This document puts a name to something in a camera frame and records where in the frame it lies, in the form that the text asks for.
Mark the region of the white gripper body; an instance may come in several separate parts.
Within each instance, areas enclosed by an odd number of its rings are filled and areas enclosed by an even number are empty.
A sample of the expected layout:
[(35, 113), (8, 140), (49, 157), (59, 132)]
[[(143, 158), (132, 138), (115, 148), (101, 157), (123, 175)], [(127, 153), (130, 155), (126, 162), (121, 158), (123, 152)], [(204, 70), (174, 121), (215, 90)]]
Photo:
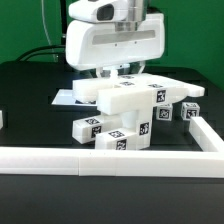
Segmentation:
[(164, 15), (147, 0), (78, 0), (68, 9), (66, 60), (77, 70), (157, 59), (165, 48)]

